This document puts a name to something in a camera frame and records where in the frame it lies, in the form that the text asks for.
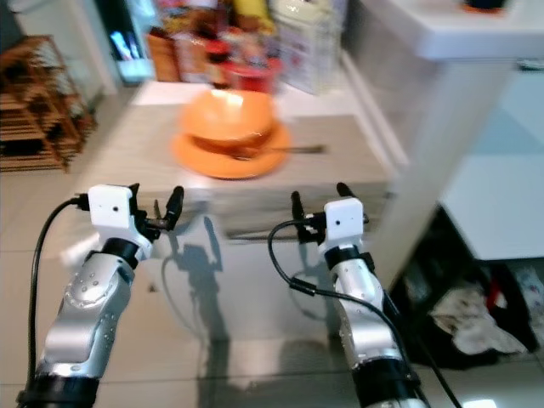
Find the white wall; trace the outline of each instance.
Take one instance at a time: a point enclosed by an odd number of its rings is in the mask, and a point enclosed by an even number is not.
[[[96,45],[97,38],[105,35],[101,22],[86,17],[93,9],[95,16],[91,17],[98,17],[92,0],[12,0],[10,6],[18,11],[17,20],[26,34],[53,36],[86,101],[101,93],[116,93],[120,82],[115,78],[115,66],[112,71],[108,66],[111,58]]]

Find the bottle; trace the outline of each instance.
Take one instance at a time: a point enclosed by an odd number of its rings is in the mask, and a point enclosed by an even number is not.
[[[216,89],[229,87],[223,64],[229,58],[229,44],[221,40],[210,40],[206,44],[207,74]]]

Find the black cable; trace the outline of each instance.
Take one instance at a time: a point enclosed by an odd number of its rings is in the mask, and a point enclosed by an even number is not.
[[[28,305],[28,370],[26,373],[26,388],[29,388],[34,376],[36,375],[36,303],[37,303],[37,283],[38,272],[40,268],[40,257],[42,256],[43,243],[45,242],[45,235],[48,233],[49,227],[53,223],[55,217],[71,205],[79,204],[78,198],[72,198],[60,204],[56,207],[45,224],[42,227],[40,236],[37,238],[36,249],[34,250],[34,258],[32,259],[31,270],[31,297]]]
[[[385,301],[387,302],[389,308],[391,309],[391,312],[397,317],[401,318],[402,315],[400,314],[399,310],[397,309],[397,306],[394,304],[393,299],[389,296],[389,294],[386,291],[383,291],[385,295]],[[439,380],[440,385],[444,389],[445,393],[448,395],[448,398],[450,398],[451,402],[456,408],[462,408],[462,404],[459,402],[455,394],[453,394],[453,391],[450,388],[450,385],[448,385],[448,382],[444,378],[444,375],[442,374],[442,371],[439,369],[438,365],[436,364],[436,361],[434,361],[433,356],[428,351],[427,347],[425,346],[425,343],[423,340],[414,332],[409,332],[410,336],[416,340],[417,346],[419,349],[423,352],[425,357],[428,360],[429,365],[431,366],[431,369],[434,372],[434,375]]]
[[[275,267],[276,271],[278,272],[278,274],[280,275],[280,277],[285,282],[287,282],[289,287],[292,288],[292,289],[299,290],[300,292],[304,292],[304,293],[307,293],[307,294],[312,295],[312,296],[317,294],[317,295],[321,295],[321,296],[327,296],[327,297],[330,297],[330,298],[338,298],[338,299],[348,300],[348,301],[357,303],[357,304],[369,309],[371,312],[375,313],[376,315],[378,315],[378,317],[380,319],[382,319],[383,322],[386,325],[388,325],[389,329],[391,330],[391,332],[393,334],[393,337],[394,337],[394,341],[397,343],[397,346],[399,347],[400,355],[401,355],[402,359],[405,361],[405,363],[408,365],[408,367],[410,368],[411,374],[414,376],[413,379],[416,380],[417,375],[411,369],[410,359],[408,358],[408,354],[406,353],[405,345],[404,345],[404,342],[402,341],[402,336],[400,335],[399,330],[396,328],[394,323],[380,309],[378,309],[376,306],[374,306],[371,303],[368,303],[368,302],[366,302],[366,301],[364,301],[362,299],[358,299],[357,297],[352,297],[352,296],[349,296],[349,295],[346,295],[346,294],[343,294],[343,293],[327,291],[327,290],[324,290],[324,289],[320,289],[320,288],[316,287],[315,285],[311,285],[308,282],[290,278],[289,276],[287,276],[285,271],[281,268],[275,254],[274,254],[274,248],[272,247],[272,242],[274,240],[274,236],[278,233],[278,231],[283,230],[286,227],[295,226],[295,225],[307,225],[307,224],[308,224],[307,220],[286,221],[284,223],[276,225],[270,231],[269,236],[267,238],[269,256],[270,256],[270,259],[272,260],[272,264],[274,265],[274,267]],[[385,295],[385,298],[386,298],[387,302],[389,303],[389,306],[391,307],[392,311],[394,312],[394,314],[397,315],[397,316],[400,316],[400,312],[398,311],[398,309],[394,305],[393,300],[389,297],[388,293],[386,291],[383,291],[383,293]],[[420,348],[422,348],[423,353],[426,354],[426,356],[429,358],[429,361],[431,362],[431,367],[433,368],[434,374],[438,378],[438,380],[440,382],[440,385],[442,386],[442,388],[444,389],[444,391],[446,392],[446,394],[450,398],[453,405],[456,408],[462,408],[461,403],[457,400],[456,396],[453,394],[453,391],[451,391],[450,386],[448,385],[447,381],[445,380],[444,376],[442,375],[440,369],[436,366],[436,363],[434,362],[434,360],[431,357],[430,353],[424,347],[421,339],[419,337],[416,337],[416,340],[418,341],[418,345],[420,346]],[[421,389],[419,389],[418,391],[419,391],[419,394],[422,397],[423,402],[425,402],[428,406],[430,406],[430,404],[428,403],[428,401],[425,398],[425,396],[424,396],[423,392],[421,391]]]

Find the spoon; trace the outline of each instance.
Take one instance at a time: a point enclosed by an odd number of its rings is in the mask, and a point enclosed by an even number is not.
[[[326,152],[326,145],[324,144],[314,144],[310,146],[299,146],[299,147],[266,147],[259,149],[257,147],[239,147],[236,150],[233,150],[229,155],[235,160],[251,160],[263,153],[274,153],[275,151],[286,151],[289,153],[298,153],[305,155],[314,155]]]

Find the cloth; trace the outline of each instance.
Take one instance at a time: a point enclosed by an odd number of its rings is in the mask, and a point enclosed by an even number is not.
[[[449,291],[431,315],[434,323],[450,333],[452,342],[465,354],[491,349],[504,354],[527,351],[520,341],[496,325],[486,308],[484,295],[476,286]]]

